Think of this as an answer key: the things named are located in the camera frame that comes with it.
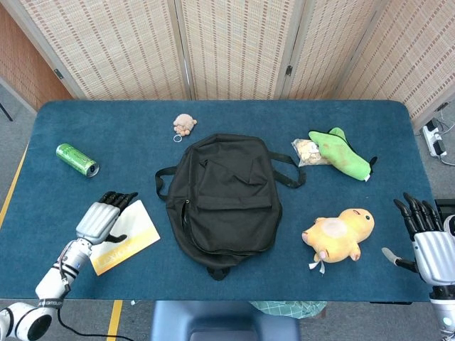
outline keyring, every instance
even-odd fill
[[[175,135],[175,136],[173,137],[173,141],[174,141],[174,142],[177,142],[177,143],[178,143],[178,142],[181,142],[181,141],[182,141],[182,135],[180,135],[180,134]]]

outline green can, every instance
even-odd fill
[[[84,174],[88,178],[97,175],[98,171],[100,170],[100,166],[96,163],[96,161],[92,160],[84,153],[78,151],[70,144],[59,145],[55,153],[68,165]]]

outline yellow floor tape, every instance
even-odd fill
[[[109,323],[108,335],[116,335],[119,329],[120,315],[122,314],[122,300],[115,300],[112,306],[111,322]],[[116,337],[108,337],[106,341],[115,341]]]
[[[28,148],[28,145],[26,147],[26,150],[23,152],[21,162],[19,163],[19,166],[16,170],[16,174],[14,175],[13,182],[11,183],[8,194],[6,195],[5,203],[3,204],[3,207],[1,208],[0,229],[1,229],[1,225],[3,224],[3,220],[5,219],[5,215],[6,215],[6,211],[8,210],[9,202],[11,201],[11,197],[13,196],[14,188],[16,188],[17,178],[19,177],[19,173],[21,172],[23,160],[26,158],[27,148]]]

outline yellow booklet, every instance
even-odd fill
[[[111,234],[126,234],[128,237],[120,243],[104,242],[93,246],[90,261],[98,276],[159,240],[155,225],[141,200],[133,202],[123,211]]]

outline robotic hand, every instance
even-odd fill
[[[0,310],[0,341],[12,336],[23,341],[34,341],[48,330],[53,316],[60,310],[63,299],[71,290],[81,268],[92,253],[92,245],[103,242],[118,243],[125,234],[110,234],[117,218],[137,195],[107,192],[99,202],[90,206],[76,227],[77,239],[69,242],[49,272],[36,287],[38,307],[14,303]]]
[[[455,216],[441,223],[428,202],[420,202],[404,193],[409,207],[395,199],[395,205],[405,220],[414,249],[415,261],[395,256],[389,249],[383,254],[396,266],[418,273],[423,281],[433,286],[430,293],[443,340],[455,340],[455,237],[449,224]]]

